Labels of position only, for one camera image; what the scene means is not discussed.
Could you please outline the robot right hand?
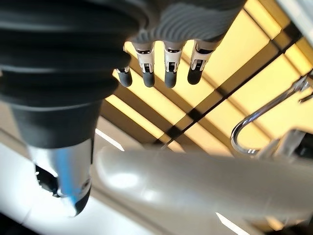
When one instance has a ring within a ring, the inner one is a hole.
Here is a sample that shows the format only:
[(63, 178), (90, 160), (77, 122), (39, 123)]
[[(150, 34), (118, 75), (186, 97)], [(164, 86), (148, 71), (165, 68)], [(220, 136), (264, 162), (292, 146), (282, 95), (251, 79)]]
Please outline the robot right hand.
[(190, 39), (210, 51), (243, 0), (3, 0), (0, 97), (8, 103), (39, 185), (77, 216), (91, 190), (90, 166), (102, 100), (116, 90), (132, 42), (172, 48)]

